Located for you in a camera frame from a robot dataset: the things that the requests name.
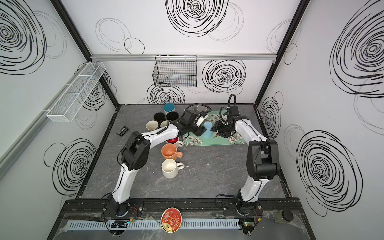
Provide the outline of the green floral tray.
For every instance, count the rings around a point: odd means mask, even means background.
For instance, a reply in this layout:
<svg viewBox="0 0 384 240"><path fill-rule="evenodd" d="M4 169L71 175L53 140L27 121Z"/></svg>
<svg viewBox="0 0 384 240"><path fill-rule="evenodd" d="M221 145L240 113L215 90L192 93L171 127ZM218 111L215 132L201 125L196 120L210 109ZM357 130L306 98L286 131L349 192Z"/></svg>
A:
<svg viewBox="0 0 384 240"><path fill-rule="evenodd" d="M208 113L206 121L216 123L220 121L220 111L211 111ZM236 133L235 135L229 138L223 138L217 135L213 135L213 138L203 138L203 136L197 137L193 133L190 133L187 138L183 139L183 143L187 147L202 147L202 146L224 146L224 145L243 145L246 144L246 141L243 137Z"/></svg>

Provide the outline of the black and white mug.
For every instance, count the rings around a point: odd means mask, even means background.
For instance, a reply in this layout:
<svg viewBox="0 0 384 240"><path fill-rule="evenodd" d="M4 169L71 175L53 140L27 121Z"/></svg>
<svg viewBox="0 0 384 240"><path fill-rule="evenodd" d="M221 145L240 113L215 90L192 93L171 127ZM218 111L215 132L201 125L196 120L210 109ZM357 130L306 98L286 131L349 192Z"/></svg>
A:
<svg viewBox="0 0 384 240"><path fill-rule="evenodd" d="M169 112L166 115L168 121L176 121L179 118L179 114L177 112Z"/></svg>

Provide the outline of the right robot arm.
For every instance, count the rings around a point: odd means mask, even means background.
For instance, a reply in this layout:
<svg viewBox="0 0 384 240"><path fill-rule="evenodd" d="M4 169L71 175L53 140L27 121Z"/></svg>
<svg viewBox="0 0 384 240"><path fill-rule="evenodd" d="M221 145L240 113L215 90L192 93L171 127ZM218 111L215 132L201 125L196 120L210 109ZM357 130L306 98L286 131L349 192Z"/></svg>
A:
<svg viewBox="0 0 384 240"><path fill-rule="evenodd" d="M243 205L258 202L264 186L280 171L278 144L263 136L248 117L240 114L238 106L228 105L225 110L226 117L220 116L213 131L223 138L239 134L248 145L246 168L249 176L237 196L240 211Z"/></svg>

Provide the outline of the black mug white interior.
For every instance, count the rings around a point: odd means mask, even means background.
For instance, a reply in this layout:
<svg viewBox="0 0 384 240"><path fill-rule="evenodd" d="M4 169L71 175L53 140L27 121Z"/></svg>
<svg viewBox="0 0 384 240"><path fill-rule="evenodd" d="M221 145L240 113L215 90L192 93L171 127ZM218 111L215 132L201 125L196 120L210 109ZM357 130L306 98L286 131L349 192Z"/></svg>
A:
<svg viewBox="0 0 384 240"><path fill-rule="evenodd" d="M159 113L155 113L153 118L156 122L161 124L162 122L164 122L166 120L166 115L162 112L159 112Z"/></svg>

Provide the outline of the light blue mug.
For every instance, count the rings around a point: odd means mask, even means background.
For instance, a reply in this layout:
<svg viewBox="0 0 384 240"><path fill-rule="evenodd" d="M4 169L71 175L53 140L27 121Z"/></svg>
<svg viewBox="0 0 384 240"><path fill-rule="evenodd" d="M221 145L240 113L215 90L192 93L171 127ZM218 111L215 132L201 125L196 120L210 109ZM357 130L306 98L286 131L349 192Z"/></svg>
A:
<svg viewBox="0 0 384 240"><path fill-rule="evenodd" d="M205 131L201 135L202 138L204 139L212 139L215 136L215 133L212 131L213 124L211 122L205 122L204 123L204 128Z"/></svg>

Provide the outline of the silver grey mug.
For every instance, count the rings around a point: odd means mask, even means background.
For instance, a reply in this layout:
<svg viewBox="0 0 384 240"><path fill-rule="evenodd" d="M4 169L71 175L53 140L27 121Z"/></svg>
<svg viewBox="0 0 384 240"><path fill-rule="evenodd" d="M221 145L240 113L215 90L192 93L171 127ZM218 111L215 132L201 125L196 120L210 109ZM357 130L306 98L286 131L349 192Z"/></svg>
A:
<svg viewBox="0 0 384 240"><path fill-rule="evenodd" d="M146 129L150 131L157 130L159 128L159 123L155 120L149 121L146 123Z"/></svg>

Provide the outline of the orange peach mug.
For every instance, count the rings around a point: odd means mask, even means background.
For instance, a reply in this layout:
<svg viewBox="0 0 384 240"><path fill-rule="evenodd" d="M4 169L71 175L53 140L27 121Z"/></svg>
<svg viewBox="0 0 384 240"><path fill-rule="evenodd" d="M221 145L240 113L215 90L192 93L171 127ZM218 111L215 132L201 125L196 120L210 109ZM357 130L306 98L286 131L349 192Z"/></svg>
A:
<svg viewBox="0 0 384 240"><path fill-rule="evenodd" d="M174 144L166 144L162 147L161 153L163 155L164 160L173 159L176 160L178 158L183 157L183 153L179 152L177 147Z"/></svg>

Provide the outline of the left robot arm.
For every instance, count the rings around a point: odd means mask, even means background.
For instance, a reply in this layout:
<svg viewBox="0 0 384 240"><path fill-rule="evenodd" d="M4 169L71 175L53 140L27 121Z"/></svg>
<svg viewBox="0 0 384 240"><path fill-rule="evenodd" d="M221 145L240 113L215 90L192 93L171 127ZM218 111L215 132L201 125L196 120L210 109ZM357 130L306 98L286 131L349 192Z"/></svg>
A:
<svg viewBox="0 0 384 240"><path fill-rule="evenodd" d="M185 109L181 117L175 121L169 121L165 127L146 133L134 131L118 153L121 156L121 172L114 191L106 195L106 207L112 208L118 217L126 215L128 211L123 210L122 205L130 198L137 172L147 163L150 150L167 140L179 138L185 134L193 133L201 136L206 131L203 122L211 111L208 109L196 114Z"/></svg>

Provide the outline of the white speckled mug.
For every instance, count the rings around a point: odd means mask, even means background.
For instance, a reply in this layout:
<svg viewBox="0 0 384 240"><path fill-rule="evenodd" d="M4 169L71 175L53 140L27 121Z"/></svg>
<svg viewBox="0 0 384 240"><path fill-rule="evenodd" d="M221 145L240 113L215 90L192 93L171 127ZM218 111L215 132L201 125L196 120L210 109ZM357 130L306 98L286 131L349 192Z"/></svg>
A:
<svg viewBox="0 0 384 240"><path fill-rule="evenodd" d="M184 163L177 163L173 159L166 159L163 161L161 168L165 178L173 179L178 175L179 170L185 168L185 165Z"/></svg>

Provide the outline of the pink mug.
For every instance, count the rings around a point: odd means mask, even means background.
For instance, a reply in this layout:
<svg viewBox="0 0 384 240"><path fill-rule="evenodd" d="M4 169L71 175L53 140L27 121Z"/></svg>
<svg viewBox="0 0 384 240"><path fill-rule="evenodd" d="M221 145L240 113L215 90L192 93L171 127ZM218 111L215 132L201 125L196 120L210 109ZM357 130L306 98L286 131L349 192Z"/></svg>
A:
<svg viewBox="0 0 384 240"><path fill-rule="evenodd" d="M160 128L165 128L169 125L170 121L163 121L160 125Z"/></svg>

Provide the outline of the cream white mug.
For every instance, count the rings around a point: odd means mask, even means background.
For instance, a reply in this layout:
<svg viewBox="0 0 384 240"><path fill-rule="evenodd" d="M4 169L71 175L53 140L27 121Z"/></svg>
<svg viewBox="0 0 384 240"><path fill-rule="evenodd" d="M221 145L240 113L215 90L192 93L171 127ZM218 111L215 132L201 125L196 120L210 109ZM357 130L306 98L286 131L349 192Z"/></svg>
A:
<svg viewBox="0 0 384 240"><path fill-rule="evenodd" d="M184 146L184 142L181 141L180 138L174 138L174 139L167 140L167 143L175 145L176 148Z"/></svg>

